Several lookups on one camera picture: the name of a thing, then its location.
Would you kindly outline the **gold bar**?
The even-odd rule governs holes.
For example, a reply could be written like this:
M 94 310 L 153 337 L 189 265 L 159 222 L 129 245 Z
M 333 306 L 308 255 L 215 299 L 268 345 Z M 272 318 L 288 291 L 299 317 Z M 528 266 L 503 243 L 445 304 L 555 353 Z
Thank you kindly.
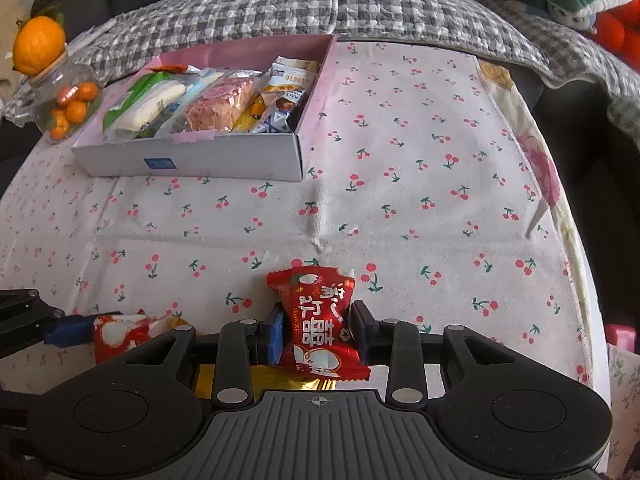
M 290 323 L 285 317 L 284 345 L 288 342 Z M 190 363 L 198 368 L 194 382 L 195 395 L 204 400 L 214 400 L 214 371 L 218 347 L 218 334 L 200 335 L 195 337 L 193 349 L 189 351 Z M 288 372 L 280 367 L 284 360 L 284 347 L 280 361 L 275 366 L 256 366 L 252 369 L 252 377 L 256 393 L 265 390 L 308 390 L 328 391 L 336 388 L 333 379 L 306 377 Z

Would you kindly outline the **red candy pack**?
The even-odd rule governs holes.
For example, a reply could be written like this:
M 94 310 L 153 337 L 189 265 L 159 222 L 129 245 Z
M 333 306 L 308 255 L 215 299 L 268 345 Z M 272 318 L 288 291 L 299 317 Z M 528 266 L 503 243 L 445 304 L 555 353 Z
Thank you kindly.
M 335 266 L 296 266 L 270 272 L 288 327 L 279 366 L 290 373 L 337 382 L 367 380 L 348 327 L 354 274 Z
M 93 322 L 93 350 L 96 364 L 116 358 L 121 354 L 172 329 L 171 316 L 146 316 L 143 314 L 104 314 Z

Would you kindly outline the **blue white truffle pack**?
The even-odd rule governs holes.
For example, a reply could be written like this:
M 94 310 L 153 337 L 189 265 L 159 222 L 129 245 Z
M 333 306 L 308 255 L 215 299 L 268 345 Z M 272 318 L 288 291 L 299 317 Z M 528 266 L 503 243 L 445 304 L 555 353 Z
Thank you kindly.
M 266 109 L 250 133 L 294 133 L 306 99 L 305 90 L 262 92 Z

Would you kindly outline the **pink nougat snack pack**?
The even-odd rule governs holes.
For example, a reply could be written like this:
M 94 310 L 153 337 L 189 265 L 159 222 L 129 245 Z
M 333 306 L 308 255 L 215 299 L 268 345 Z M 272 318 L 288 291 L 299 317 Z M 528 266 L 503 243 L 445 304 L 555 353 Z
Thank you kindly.
M 174 131 L 231 131 L 254 98 L 259 78 L 223 76 L 207 86 L 177 115 Z

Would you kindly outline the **clear white cracker pack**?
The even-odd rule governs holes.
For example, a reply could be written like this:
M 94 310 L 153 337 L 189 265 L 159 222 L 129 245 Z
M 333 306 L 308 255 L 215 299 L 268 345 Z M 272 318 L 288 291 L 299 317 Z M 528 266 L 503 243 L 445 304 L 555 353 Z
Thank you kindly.
M 186 93 L 186 85 L 168 79 L 153 86 L 137 99 L 122 116 L 114 122 L 116 129 L 140 131 L 152 122 L 169 104 Z

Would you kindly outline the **green snack pack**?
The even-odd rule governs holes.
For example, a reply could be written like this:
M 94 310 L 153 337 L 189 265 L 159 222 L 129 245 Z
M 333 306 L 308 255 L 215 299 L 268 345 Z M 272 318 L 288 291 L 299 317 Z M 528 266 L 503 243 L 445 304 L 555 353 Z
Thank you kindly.
M 174 81 L 174 77 L 171 73 L 164 72 L 163 70 L 160 72 L 151 72 L 138 78 L 119 98 L 119 100 L 104 114 L 102 124 L 103 130 L 106 131 L 110 128 L 111 124 L 129 110 L 135 102 L 138 102 L 142 96 L 149 93 L 157 84 L 166 80 Z

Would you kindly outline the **white blue bread pack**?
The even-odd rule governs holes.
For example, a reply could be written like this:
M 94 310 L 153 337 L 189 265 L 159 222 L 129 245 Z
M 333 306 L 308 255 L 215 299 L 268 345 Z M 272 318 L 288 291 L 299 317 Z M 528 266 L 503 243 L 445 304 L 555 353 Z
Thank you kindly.
M 216 68 L 203 68 L 193 74 L 187 74 L 183 78 L 186 85 L 186 91 L 182 96 L 178 96 L 166 107 L 166 115 L 168 119 L 175 118 L 183 105 L 189 104 L 195 99 L 207 86 L 213 84 L 221 76 L 224 76 L 224 70 L 216 70 Z

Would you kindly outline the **orange white biscuit pack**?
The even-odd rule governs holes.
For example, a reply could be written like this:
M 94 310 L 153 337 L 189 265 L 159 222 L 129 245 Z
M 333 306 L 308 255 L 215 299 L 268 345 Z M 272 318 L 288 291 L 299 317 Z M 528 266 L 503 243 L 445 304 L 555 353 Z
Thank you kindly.
M 278 56 L 271 65 L 267 92 L 309 90 L 317 79 L 320 64 L 316 61 L 298 60 Z

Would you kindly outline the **yellow orange biscuit pack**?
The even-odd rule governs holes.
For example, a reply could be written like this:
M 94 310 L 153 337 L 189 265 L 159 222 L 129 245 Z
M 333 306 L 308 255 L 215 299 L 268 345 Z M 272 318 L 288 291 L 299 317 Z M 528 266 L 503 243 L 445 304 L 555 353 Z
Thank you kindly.
M 257 93 L 233 125 L 232 131 L 239 133 L 256 132 L 267 117 L 268 110 L 280 96 L 280 92 Z

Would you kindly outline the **silver long snack pack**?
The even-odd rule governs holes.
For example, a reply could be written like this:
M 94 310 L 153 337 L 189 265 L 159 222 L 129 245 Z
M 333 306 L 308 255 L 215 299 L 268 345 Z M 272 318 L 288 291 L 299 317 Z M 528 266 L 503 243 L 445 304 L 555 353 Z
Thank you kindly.
M 189 66 L 188 70 L 185 73 L 171 73 L 171 75 L 174 77 L 174 80 L 182 82 L 184 84 L 184 76 L 186 76 L 187 74 L 193 74 L 198 71 L 199 70 L 197 70 L 195 67 Z M 164 136 L 168 136 L 168 134 L 171 132 L 171 129 L 174 128 L 177 116 L 175 118 L 168 119 L 165 110 L 163 110 L 152 122 L 145 125 L 140 131 L 116 129 L 113 122 L 110 128 L 108 128 L 106 131 L 103 130 L 102 141 L 104 143 L 114 144 L 117 142 L 163 138 Z

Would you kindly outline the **cherry print tablecloth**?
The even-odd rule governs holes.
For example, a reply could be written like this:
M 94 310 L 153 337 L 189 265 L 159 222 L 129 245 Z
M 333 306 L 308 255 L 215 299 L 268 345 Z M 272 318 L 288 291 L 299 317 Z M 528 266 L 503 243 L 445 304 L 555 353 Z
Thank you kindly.
M 1 290 L 67 315 L 171 316 L 1 359 L 1 426 L 52 479 L 591 479 L 612 415 L 592 382 L 570 217 L 516 90 L 472 55 L 335 44 L 299 181 L 93 177 L 40 141 L 1 201 Z M 335 266 L 352 303 L 421 336 L 425 404 L 387 368 L 254 404 L 194 393 L 197 334 L 261 321 L 270 272 Z

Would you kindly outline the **glass jar with tangerines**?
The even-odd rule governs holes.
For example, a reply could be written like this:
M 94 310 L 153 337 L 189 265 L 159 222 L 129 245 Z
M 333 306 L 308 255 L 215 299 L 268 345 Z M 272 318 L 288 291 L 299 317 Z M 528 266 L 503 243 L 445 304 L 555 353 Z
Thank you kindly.
M 15 125 L 33 122 L 52 143 L 69 139 L 98 110 L 102 80 L 88 64 L 64 53 L 28 80 L 32 99 L 17 107 Z

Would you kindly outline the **pink and white box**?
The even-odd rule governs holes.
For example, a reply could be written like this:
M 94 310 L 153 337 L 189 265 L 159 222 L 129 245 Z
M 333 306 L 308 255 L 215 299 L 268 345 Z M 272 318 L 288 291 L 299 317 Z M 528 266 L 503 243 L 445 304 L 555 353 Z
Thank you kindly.
M 108 90 L 72 151 L 93 177 L 302 180 L 335 44 L 265 36 L 161 54 Z

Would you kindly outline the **large orange fruit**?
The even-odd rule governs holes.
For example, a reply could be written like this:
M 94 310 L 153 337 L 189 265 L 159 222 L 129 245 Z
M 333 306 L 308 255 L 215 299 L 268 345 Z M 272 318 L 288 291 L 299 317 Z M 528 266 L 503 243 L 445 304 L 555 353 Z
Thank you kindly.
M 37 76 L 65 52 L 65 32 L 57 21 L 37 16 L 18 31 L 12 60 L 16 72 Z

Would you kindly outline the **dark grey sofa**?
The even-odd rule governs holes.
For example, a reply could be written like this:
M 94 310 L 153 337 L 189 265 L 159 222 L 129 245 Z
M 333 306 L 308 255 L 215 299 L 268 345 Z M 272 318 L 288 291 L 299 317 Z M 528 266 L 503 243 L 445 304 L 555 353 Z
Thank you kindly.
M 157 0 L 18 0 L 22 14 L 54 6 L 74 38 Z M 548 89 L 529 68 L 508 67 L 559 166 L 608 324 L 639 325 L 639 151 L 605 116 L 602 88 Z

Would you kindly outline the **grey checkered blanket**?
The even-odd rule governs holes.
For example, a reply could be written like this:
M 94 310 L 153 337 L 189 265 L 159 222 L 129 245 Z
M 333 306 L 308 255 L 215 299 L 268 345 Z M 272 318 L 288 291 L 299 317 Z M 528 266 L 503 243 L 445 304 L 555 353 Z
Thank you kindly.
M 460 50 L 529 68 L 551 88 L 594 82 L 608 94 L 612 124 L 639 133 L 634 70 L 578 32 L 500 0 L 157 0 L 90 26 L 72 38 L 72 51 L 114 81 L 171 50 L 292 34 Z

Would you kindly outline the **orange plush toy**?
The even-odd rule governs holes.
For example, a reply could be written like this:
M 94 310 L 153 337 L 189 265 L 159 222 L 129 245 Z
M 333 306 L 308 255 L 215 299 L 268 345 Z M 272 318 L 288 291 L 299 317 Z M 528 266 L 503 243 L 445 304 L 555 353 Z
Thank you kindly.
M 600 12 L 591 39 L 615 54 L 629 67 L 640 68 L 640 0 Z

